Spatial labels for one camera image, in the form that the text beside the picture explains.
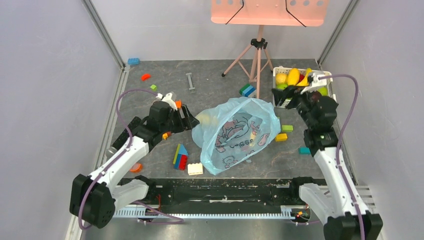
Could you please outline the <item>small lime green cube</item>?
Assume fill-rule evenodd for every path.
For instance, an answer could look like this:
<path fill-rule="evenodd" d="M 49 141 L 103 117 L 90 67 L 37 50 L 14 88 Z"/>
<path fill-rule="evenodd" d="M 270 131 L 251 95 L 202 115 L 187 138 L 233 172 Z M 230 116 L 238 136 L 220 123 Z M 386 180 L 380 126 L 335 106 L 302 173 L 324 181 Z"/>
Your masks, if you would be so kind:
<path fill-rule="evenodd" d="M 152 91 L 154 91 L 154 92 L 157 92 L 157 91 L 158 91 L 158 88 L 157 88 L 157 86 L 156 86 L 155 84 L 152 84 L 152 85 L 150 86 L 150 89 L 151 89 Z"/>

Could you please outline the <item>yellow fake banana bunch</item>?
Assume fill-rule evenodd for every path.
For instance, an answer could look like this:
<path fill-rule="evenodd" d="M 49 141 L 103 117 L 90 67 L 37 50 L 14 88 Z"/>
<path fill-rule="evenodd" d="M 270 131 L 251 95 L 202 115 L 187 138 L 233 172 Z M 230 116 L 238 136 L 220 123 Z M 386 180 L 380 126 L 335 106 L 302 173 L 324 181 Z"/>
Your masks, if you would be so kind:
<path fill-rule="evenodd" d="M 296 86 L 300 86 L 300 87 L 308 86 L 309 85 L 308 76 L 312 72 L 313 72 L 313 70 L 311 68 L 307 68 L 305 70 L 305 74 L 303 75 L 303 78 L 296 84 Z"/>

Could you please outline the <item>yellow fake papaya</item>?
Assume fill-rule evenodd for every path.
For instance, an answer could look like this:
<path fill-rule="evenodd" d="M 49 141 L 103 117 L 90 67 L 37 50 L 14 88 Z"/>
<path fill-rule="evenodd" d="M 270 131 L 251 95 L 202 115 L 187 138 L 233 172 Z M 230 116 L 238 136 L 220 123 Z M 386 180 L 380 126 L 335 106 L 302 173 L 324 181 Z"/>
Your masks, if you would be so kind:
<path fill-rule="evenodd" d="M 289 86 L 295 86 L 298 84 L 300 79 L 300 71 L 298 68 L 292 68 L 288 74 L 287 74 L 287 78 L 286 78 L 286 83 Z"/>

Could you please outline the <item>green blue grey brick stack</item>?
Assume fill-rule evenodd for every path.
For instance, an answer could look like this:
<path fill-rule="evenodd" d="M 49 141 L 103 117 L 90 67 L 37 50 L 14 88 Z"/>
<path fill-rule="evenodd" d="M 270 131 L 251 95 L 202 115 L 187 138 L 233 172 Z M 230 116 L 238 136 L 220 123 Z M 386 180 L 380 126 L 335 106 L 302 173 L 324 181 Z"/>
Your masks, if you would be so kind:
<path fill-rule="evenodd" d="M 257 90 L 255 87 L 253 87 L 251 84 L 246 84 L 244 85 L 240 90 L 239 90 L 239 94 L 242 97 L 247 97 L 247 98 L 255 98 L 257 95 Z"/>

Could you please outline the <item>small red arch block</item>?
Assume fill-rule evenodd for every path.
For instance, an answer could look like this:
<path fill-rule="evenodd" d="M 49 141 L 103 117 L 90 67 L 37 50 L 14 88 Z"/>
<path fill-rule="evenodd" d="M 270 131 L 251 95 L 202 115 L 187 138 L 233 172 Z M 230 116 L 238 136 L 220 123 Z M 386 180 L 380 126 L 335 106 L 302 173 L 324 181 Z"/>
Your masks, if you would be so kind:
<path fill-rule="evenodd" d="M 146 80 L 148 80 L 148 79 L 150 79 L 151 78 L 151 75 L 149 74 L 149 73 L 145 73 L 145 74 L 143 74 L 141 77 L 140 77 L 140 79 L 144 82 L 144 81 L 146 81 Z"/>

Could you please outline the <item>orange arch block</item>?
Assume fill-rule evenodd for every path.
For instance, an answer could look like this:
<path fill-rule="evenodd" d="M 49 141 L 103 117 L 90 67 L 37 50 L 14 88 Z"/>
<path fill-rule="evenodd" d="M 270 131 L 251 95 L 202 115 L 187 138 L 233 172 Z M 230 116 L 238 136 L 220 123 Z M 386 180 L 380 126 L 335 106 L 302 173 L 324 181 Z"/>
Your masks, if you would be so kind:
<path fill-rule="evenodd" d="M 175 105 L 176 105 L 176 108 L 177 108 L 177 109 L 180 109 L 180 108 L 182 107 L 182 101 L 181 101 L 181 100 L 177 100 L 177 101 L 175 102 Z"/>

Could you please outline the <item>yellow wooden block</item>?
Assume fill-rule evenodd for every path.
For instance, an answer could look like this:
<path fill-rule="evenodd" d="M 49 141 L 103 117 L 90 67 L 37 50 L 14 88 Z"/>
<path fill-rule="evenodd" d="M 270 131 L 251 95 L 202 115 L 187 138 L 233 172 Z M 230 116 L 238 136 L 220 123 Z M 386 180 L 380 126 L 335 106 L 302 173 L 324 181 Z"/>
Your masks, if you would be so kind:
<path fill-rule="evenodd" d="M 286 133 L 279 133 L 275 137 L 276 142 L 284 142 L 288 139 L 288 135 Z"/>

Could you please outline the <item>black cylindrical roller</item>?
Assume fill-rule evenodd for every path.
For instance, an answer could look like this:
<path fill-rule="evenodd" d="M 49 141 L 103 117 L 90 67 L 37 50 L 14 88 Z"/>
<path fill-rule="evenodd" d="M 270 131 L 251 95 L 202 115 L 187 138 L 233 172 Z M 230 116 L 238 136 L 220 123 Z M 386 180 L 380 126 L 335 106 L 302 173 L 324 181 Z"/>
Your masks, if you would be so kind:
<path fill-rule="evenodd" d="M 131 122 L 128 124 L 129 130 L 132 132 L 140 123 L 142 119 L 138 116 L 135 116 Z M 111 144 L 111 146 L 106 150 L 105 159 L 109 160 L 127 141 L 129 138 L 129 133 L 125 128 L 118 138 Z"/>

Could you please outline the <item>yellow fake fruit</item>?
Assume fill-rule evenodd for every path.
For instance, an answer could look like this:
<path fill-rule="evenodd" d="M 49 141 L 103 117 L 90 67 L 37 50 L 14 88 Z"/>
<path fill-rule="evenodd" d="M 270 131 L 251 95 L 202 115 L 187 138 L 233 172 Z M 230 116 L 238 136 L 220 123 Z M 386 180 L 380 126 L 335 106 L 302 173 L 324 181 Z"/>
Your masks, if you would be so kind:
<path fill-rule="evenodd" d="M 199 120 L 199 124 L 202 127 L 212 127 L 216 126 L 219 123 L 219 120 L 215 115 L 210 115 L 202 112 L 196 115 L 196 118 Z"/>

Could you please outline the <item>pink music stand tripod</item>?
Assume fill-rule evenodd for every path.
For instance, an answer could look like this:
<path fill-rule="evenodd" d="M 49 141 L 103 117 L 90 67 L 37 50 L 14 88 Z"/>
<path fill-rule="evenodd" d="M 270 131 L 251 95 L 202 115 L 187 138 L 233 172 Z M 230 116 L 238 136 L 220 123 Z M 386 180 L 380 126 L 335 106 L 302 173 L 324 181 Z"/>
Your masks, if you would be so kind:
<path fill-rule="evenodd" d="M 257 36 L 221 74 L 225 77 L 240 65 L 255 92 L 247 97 L 260 96 L 261 72 L 265 67 L 273 70 L 272 61 L 264 38 L 266 26 L 319 27 L 324 23 L 329 1 L 327 0 L 213 0 L 211 21 L 223 25 L 253 25 L 258 27 Z"/>

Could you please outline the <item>teal wooden block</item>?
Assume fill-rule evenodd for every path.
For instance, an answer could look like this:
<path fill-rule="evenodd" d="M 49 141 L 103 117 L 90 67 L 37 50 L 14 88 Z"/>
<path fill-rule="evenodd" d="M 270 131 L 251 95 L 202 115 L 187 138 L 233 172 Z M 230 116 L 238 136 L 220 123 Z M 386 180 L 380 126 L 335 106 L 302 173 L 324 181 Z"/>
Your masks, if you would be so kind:
<path fill-rule="evenodd" d="M 300 147 L 298 152 L 300 155 L 311 155 L 311 151 L 308 147 Z"/>

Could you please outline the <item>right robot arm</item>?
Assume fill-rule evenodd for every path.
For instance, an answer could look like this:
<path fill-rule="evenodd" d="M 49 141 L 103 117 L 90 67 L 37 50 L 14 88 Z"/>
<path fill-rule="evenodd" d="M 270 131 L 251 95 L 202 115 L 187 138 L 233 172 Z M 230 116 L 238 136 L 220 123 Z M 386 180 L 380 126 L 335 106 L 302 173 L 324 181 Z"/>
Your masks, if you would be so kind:
<path fill-rule="evenodd" d="M 307 128 L 304 143 L 320 167 L 330 197 L 316 183 L 306 182 L 289 189 L 295 204 L 305 202 L 323 225 L 326 240 L 376 240 L 383 227 L 378 213 L 372 213 L 362 200 L 343 159 L 341 143 L 333 127 L 338 103 L 317 92 L 302 92 L 303 87 L 273 88 L 274 103 L 295 109 Z"/>

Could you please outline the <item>cream toy brick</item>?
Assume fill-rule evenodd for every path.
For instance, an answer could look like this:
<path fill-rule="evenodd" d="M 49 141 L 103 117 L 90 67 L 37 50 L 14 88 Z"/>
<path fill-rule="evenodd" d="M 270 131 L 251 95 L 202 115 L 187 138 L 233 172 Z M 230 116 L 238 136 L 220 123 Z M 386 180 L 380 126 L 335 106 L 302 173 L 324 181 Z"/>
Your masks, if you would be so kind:
<path fill-rule="evenodd" d="M 201 163 L 190 163 L 187 165 L 187 173 L 189 176 L 202 175 L 204 173 Z"/>

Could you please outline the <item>light blue plastic bag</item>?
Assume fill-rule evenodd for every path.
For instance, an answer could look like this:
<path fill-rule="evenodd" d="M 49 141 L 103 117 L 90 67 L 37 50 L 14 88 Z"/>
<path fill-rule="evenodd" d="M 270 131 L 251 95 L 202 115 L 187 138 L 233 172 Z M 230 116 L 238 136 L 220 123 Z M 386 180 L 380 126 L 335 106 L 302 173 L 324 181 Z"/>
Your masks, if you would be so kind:
<path fill-rule="evenodd" d="M 201 148 L 200 162 L 215 176 L 262 151 L 281 130 L 274 106 L 262 99 L 230 98 L 200 113 L 218 119 L 216 126 L 199 124 L 191 131 Z"/>

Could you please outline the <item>flat lime green block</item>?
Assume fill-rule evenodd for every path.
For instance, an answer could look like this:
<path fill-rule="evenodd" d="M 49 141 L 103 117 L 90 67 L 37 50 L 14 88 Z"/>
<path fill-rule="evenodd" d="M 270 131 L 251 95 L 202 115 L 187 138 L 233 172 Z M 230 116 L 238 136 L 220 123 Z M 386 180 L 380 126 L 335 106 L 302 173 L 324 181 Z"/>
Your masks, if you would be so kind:
<path fill-rule="evenodd" d="M 291 133 L 291 132 L 293 132 L 293 130 L 294 130 L 294 126 L 293 125 L 282 125 L 281 126 L 281 131 L 282 132 L 288 132 L 288 133 Z"/>

